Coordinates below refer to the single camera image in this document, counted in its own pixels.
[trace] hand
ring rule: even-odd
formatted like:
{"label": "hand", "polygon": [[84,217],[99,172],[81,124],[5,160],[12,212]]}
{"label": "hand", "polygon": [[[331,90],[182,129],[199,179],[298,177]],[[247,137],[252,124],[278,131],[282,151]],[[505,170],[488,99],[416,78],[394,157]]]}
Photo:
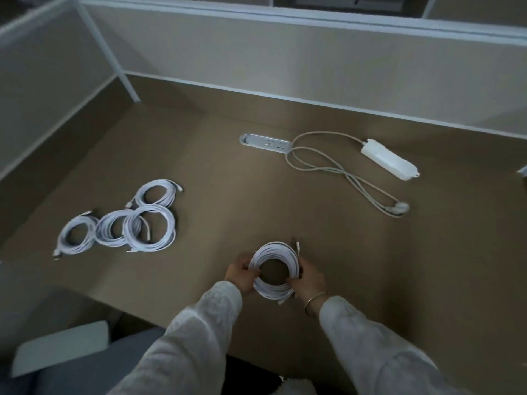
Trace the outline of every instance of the hand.
{"label": "hand", "polygon": [[254,280],[260,275],[260,269],[248,269],[249,262],[253,258],[250,254],[240,256],[231,263],[225,273],[225,280],[234,284],[242,295],[246,295],[253,289]]}
{"label": "hand", "polygon": [[[293,288],[300,300],[306,303],[315,295],[326,291],[326,282],[324,281],[324,275],[317,270],[315,265],[302,257],[298,258],[298,264],[300,265],[301,278],[294,279],[290,277],[286,279],[286,282]],[[328,294],[320,295],[313,299],[309,306],[318,315],[320,308],[328,298]]]}

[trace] power cord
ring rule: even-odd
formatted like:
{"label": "power cord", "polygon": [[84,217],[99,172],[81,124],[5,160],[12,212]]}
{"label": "power cord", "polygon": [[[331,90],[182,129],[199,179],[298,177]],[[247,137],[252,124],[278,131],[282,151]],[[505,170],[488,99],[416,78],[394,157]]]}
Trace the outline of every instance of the power cord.
{"label": "power cord", "polygon": [[152,204],[161,205],[165,207],[169,207],[172,205],[175,199],[176,193],[183,192],[183,187],[181,187],[178,183],[173,182],[172,180],[167,179],[157,179],[152,180],[151,182],[148,182],[147,184],[143,184],[139,190],[137,190],[137,193],[135,193],[135,196],[133,199],[128,202],[126,205],[126,208],[131,208],[133,203],[137,206],[144,206],[144,205],[150,205],[148,202],[144,200],[144,194],[148,190],[150,190],[153,187],[161,186],[164,187],[167,191],[163,194],[163,196],[158,199],[157,201],[153,202]]}
{"label": "power cord", "polygon": [[[391,194],[387,193],[386,191],[380,189],[376,185],[373,185],[372,183],[366,181],[365,179],[362,179],[362,178],[360,178],[360,177],[358,177],[358,176],[346,171],[346,169],[342,165],[340,165],[339,162],[337,162],[336,160],[334,160],[333,158],[331,158],[330,156],[328,156],[324,152],[319,151],[318,149],[315,149],[315,148],[311,148],[311,147],[295,146],[295,143],[301,137],[308,136],[308,135],[313,135],[313,134],[334,134],[334,135],[338,135],[338,136],[344,136],[344,137],[347,137],[347,138],[352,139],[354,141],[357,141],[361,145],[366,144],[364,141],[362,141],[362,140],[360,140],[360,139],[358,139],[356,137],[350,136],[349,134],[340,133],[340,132],[306,132],[306,133],[302,133],[299,136],[295,137],[293,139],[293,141],[291,141],[291,149],[289,150],[289,152],[286,153],[286,162],[289,164],[289,166],[293,167],[294,169],[296,169],[298,171],[304,171],[304,172],[324,171],[324,172],[342,174],[351,183],[351,185],[355,189],[357,189],[357,191],[359,191],[362,195],[364,195],[364,197],[368,201],[370,201],[373,206],[375,206],[380,212],[384,213],[385,215],[391,216],[392,218],[401,218],[405,212],[408,212],[408,210],[410,209],[410,206],[407,203],[399,201],[393,195],[391,195]],[[315,153],[317,153],[319,155],[322,155],[324,158],[326,158],[331,163],[333,163],[334,166],[326,166],[325,167],[325,166],[311,165],[311,164],[303,161],[302,159],[300,159],[296,155],[295,151],[297,151],[299,149],[305,149],[307,151],[313,151],[313,152],[315,152]],[[306,167],[299,167],[299,166],[294,165],[289,160],[289,156],[290,155],[292,155],[299,163],[303,164],[303,166],[306,166]],[[367,184],[371,188],[374,188],[378,192],[380,192],[380,193],[384,194],[385,196],[393,199],[395,201],[395,205],[394,206],[382,205],[379,201],[377,201],[376,199],[374,199],[372,197],[372,195],[364,188],[362,183]]]}
{"label": "power cord", "polygon": [[[298,252],[300,252],[300,245],[298,243],[297,248]],[[300,267],[298,266],[297,254],[289,245],[278,241],[270,242],[260,247],[249,262],[249,268],[260,268],[264,262],[270,259],[278,259],[279,261],[284,262],[289,269],[289,277],[298,279],[300,275]],[[260,278],[254,280],[253,287],[262,297],[276,300],[280,304],[293,294],[293,289],[286,283],[282,285],[270,285]]]}
{"label": "power cord", "polygon": [[[117,219],[126,218],[127,216],[132,214],[134,214],[134,211],[132,211],[131,209],[122,209],[120,211],[114,211],[110,212],[107,215],[104,215],[99,220],[96,227],[96,242],[101,245],[109,246],[111,248],[126,245],[127,240],[123,236],[120,236],[118,238],[115,238],[113,236],[112,226],[114,225]],[[141,227],[143,224],[147,227],[147,239],[148,241],[150,241],[150,226],[142,216],[136,216],[136,218],[131,222],[131,234],[137,238],[137,236],[141,232]]]}
{"label": "power cord", "polygon": [[[157,204],[146,204],[131,212],[132,213],[128,214],[127,217],[124,218],[123,222],[123,237],[126,240],[126,243],[131,247],[130,252],[161,251],[174,242],[175,236],[177,234],[175,231],[175,218],[168,208]],[[167,231],[163,237],[154,244],[145,243],[141,241],[141,239],[138,239],[134,234],[134,227],[137,218],[141,215],[141,213],[144,212],[160,213],[167,221]]]}
{"label": "power cord", "polygon": [[[96,227],[99,219],[91,216],[92,211],[84,212],[79,216],[71,219],[62,229],[58,235],[57,247],[53,251],[55,260],[61,257],[62,254],[74,255],[89,250],[96,241]],[[88,228],[86,236],[79,245],[70,244],[68,241],[69,232],[76,226],[85,224]]]}

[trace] person's right hand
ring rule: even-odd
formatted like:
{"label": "person's right hand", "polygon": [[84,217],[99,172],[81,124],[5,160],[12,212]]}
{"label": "person's right hand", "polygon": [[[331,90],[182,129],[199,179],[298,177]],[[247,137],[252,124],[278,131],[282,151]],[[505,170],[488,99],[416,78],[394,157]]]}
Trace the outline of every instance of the person's right hand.
{"label": "person's right hand", "polygon": [[[315,265],[302,257],[298,258],[298,264],[301,272],[300,279],[290,277],[286,279],[286,282],[305,304],[315,295],[326,291],[326,282],[324,281],[324,275],[317,270]],[[320,295],[310,302],[309,307],[318,315],[320,308],[328,298],[328,294]]]}

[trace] power socket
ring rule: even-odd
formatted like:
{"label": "power socket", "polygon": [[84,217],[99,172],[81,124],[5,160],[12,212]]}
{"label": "power socket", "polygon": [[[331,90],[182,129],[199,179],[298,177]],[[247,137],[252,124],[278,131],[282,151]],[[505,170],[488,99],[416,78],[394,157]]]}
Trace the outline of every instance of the power socket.
{"label": "power socket", "polygon": [[243,134],[240,136],[240,142],[249,147],[267,149],[269,151],[286,154],[291,150],[291,142],[274,139],[272,137],[260,136],[258,134]]}

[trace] person's left hand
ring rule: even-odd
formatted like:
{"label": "person's left hand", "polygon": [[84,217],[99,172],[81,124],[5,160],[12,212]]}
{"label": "person's left hand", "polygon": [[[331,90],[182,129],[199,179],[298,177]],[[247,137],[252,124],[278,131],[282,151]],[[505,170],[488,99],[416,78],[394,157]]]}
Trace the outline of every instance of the person's left hand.
{"label": "person's left hand", "polygon": [[260,269],[248,269],[252,255],[244,254],[231,263],[225,273],[225,280],[234,284],[242,295],[253,289],[254,280],[260,275]]}

